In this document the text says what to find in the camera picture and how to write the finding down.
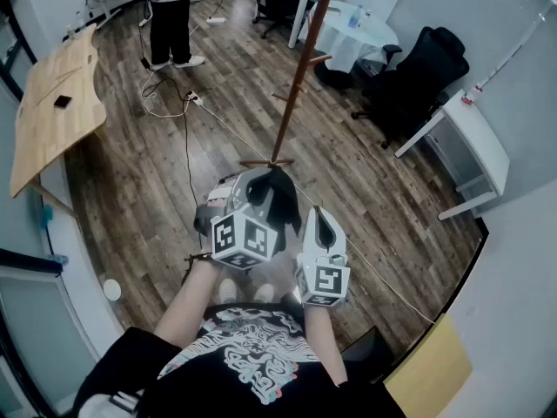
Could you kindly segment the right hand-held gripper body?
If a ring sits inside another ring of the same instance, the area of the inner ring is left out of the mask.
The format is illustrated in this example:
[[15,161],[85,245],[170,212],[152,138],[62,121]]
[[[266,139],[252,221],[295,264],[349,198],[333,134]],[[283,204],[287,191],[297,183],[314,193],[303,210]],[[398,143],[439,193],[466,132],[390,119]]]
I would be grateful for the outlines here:
[[346,297],[351,273],[346,263],[345,254],[299,254],[295,278],[301,303],[329,308],[341,304]]

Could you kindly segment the round table with white cloth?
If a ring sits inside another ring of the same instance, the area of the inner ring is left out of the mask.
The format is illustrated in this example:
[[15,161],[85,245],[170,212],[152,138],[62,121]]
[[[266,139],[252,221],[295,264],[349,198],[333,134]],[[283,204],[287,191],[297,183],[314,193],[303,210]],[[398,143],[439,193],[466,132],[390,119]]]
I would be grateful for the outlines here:
[[352,68],[359,61],[375,63],[382,72],[393,55],[401,52],[399,41],[388,25],[369,10],[362,10],[360,27],[351,29],[348,21],[357,6],[332,0],[325,14],[314,49],[331,58],[314,66],[323,84],[338,90],[352,87]]

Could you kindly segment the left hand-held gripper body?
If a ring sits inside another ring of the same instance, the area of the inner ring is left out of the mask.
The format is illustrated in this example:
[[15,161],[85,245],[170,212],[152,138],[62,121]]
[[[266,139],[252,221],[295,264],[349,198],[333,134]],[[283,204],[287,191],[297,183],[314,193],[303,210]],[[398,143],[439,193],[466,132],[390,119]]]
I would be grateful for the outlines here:
[[266,211],[236,209],[240,173],[219,180],[206,203],[197,208],[194,228],[209,239],[214,260],[247,271],[271,260],[277,233],[264,221]]

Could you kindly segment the black floor box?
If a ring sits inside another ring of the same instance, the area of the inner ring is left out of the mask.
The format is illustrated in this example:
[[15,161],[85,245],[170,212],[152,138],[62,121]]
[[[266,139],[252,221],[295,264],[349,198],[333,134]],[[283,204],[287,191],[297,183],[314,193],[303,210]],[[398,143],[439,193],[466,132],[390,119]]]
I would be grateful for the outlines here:
[[394,355],[382,333],[372,327],[341,354],[349,381],[375,382],[394,362]]

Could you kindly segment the black clothes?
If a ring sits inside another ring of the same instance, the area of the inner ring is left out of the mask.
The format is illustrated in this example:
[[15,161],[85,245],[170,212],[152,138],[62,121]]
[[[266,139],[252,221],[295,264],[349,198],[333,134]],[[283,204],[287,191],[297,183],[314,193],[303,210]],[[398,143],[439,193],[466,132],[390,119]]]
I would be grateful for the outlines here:
[[247,186],[247,200],[253,206],[260,207],[270,190],[273,190],[271,204],[263,219],[277,233],[272,253],[275,255],[286,249],[285,227],[290,225],[299,236],[302,220],[295,185],[281,167],[269,168],[264,175],[252,179]]

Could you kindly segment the black swivel office chair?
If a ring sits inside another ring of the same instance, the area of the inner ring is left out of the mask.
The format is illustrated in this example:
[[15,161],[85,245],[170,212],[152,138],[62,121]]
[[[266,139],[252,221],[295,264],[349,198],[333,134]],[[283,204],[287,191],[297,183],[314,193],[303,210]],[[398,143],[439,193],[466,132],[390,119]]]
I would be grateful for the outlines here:
[[300,0],[256,0],[256,15],[252,22],[260,21],[272,22],[261,35],[261,39],[266,39],[269,32],[281,26],[293,26],[293,22],[298,10]]

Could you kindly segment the person's black printed t-shirt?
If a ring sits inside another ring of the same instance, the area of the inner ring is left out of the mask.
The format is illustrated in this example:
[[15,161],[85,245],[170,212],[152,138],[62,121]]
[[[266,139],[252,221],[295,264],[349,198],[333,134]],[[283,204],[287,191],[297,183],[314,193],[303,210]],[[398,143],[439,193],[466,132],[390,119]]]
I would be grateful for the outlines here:
[[405,418],[386,388],[336,386],[278,305],[209,309],[180,348],[128,329],[85,378],[72,418]]

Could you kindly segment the wooden coat stand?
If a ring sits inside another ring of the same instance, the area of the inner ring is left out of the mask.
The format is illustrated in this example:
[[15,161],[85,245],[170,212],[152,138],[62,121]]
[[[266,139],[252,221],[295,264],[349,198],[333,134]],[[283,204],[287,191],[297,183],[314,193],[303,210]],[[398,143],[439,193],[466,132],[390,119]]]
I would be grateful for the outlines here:
[[306,41],[304,48],[302,50],[299,64],[292,80],[292,86],[290,89],[290,93],[288,99],[286,100],[285,111],[282,117],[282,122],[280,128],[278,130],[278,136],[275,142],[275,146],[272,152],[271,157],[264,158],[263,160],[243,160],[240,161],[239,164],[242,166],[250,167],[250,166],[262,166],[266,165],[269,167],[274,167],[278,165],[290,165],[294,163],[294,159],[292,158],[284,158],[279,159],[279,152],[285,138],[285,134],[291,120],[292,112],[295,108],[297,98],[300,92],[305,93],[305,89],[303,88],[303,83],[305,79],[305,74],[307,68],[309,66],[314,66],[317,64],[323,64],[326,60],[330,59],[330,55],[324,55],[320,57],[314,57],[313,51],[315,44],[317,42],[317,38],[319,36],[319,32],[322,26],[322,23],[325,18],[326,11],[328,9],[328,5],[331,0],[318,0],[317,6],[315,7],[315,11],[313,15],[309,15],[308,19],[308,33],[306,36]]

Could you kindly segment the person's right forearm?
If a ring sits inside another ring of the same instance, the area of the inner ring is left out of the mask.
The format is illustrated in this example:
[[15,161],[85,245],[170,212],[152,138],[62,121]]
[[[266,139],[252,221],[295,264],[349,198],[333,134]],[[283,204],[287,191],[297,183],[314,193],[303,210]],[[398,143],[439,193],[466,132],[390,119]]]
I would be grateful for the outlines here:
[[339,386],[347,382],[346,367],[335,340],[329,311],[326,307],[304,305],[305,335],[309,347]]

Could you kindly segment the black waist device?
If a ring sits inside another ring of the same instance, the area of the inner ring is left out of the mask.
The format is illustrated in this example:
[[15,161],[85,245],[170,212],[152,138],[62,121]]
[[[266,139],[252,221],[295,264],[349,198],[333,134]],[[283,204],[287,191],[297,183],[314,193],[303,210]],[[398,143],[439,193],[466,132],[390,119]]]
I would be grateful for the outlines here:
[[302,321],[304,319],[303,305],[293,293],[284,294],[280,299],[280,305],[284,308],[285,312],[290,314],[296,321]]

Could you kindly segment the yellow panel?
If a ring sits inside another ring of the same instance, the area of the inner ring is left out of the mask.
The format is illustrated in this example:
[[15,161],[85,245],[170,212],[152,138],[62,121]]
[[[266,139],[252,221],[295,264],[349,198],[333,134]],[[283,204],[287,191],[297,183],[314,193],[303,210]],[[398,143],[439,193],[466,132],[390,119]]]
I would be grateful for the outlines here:
[[437,418],[472,372],[460,335],[443,313],[384,385],[406,418]]

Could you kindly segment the light wooden table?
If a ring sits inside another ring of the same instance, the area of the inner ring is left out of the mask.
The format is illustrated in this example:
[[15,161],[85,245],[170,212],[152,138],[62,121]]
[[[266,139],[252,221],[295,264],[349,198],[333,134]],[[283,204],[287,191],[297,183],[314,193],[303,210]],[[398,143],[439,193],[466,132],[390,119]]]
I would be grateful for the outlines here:
[[[97,48],[92,24],[75,40],[60,44],[34,64],[28,74],[15,121],[15,151],[10,175],[10,196],[32,188],[49,203],[77,215],[38,181],[41,172],[73,145],[98,129],[106,111],[94,89]],[[60,95],[72,97],[66,109],[53,103]]]

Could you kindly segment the white desk with red bottles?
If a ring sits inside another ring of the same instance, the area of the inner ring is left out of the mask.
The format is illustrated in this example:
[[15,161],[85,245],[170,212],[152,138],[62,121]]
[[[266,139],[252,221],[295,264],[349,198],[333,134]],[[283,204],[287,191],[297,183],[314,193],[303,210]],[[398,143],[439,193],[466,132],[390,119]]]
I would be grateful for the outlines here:
[[481,175],[458,186],[457,190],[468,189],[483,180],[488,183],[489,189],[472,199],[441,212],[438,215],[439,220],[450,219],[501,197],[507,183],[510,159],[477,106],[462,103],[463,92],[464,90],[460,90],[450,97],[433,114],[432,118],[395,152],[395,157],[400,158],[443,119],[450,121],[471,152],[481,169]]

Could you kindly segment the black mesh office chair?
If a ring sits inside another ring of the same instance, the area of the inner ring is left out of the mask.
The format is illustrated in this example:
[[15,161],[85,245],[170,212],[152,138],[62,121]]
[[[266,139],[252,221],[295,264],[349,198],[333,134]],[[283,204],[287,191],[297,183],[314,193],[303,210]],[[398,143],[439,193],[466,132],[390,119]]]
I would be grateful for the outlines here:
[[368,118],[382,131],[382,149],[394,138],[410,138],[448,100],[445,89],[469,72],[465,50],[449,29],[423,28],[404,60],[369,80],[365,109],[351,117]]

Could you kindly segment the person's left forearm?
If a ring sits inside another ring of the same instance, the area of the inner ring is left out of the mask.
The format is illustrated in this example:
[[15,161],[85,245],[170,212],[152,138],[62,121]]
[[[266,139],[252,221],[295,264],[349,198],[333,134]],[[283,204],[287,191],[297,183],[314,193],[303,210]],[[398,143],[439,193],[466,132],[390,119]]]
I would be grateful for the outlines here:
[[219,273],[220,268],[212,260],[195,262],[154,334],[180,348],[191,345],[196,340]]

